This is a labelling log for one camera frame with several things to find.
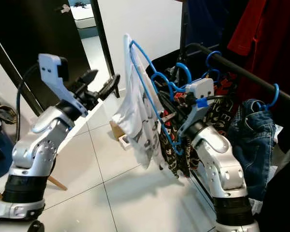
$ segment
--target black clothing rack pole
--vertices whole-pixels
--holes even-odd
[[[186,46],[186,50],[188,50],[189,48],[197,48],[198,50],[200,50],[201,52],[209,55],[212,51],[202,45],[200,45],[199,43],[191,43],[188,44]],[[261,78],[257,77],[256,75],[252,74],[251,72],[247,71],[246,69],[243,69],[242,67],[234,64],[233,62],[225,59],[224,57],[218,55],[218,54],[213,54],[211,56],[211,59],[219,62],[220,64],[222,64],[223,66],[229,68],[230,71],[239,74],[240,76],[244,76],[250,80],[252,80],[253,82],[259,84],[260,86],[264,87],[266,90],[273,92],[275,91],[275,87],[271,84],[269,84],[268,82],[262,80]],[[279,95],[282,99],[289,101],[290,102],[290,95],[282,90],[279,91]]]

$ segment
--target white tile floor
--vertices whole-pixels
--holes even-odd
[[[109,120],[121,102],[112,95],[99,103],[60,146],[52,176],[68,190],[47,184],[46,231],[213,231],[215,213],[193,181],[153,163],[144,170],[114,139]]]

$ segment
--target jeans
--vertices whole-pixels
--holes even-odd
[[[243,102],[227,132],[240,162],[250,198],[262,201],[266,192],[275,123],[270,111],[258,111],[256,99]]]

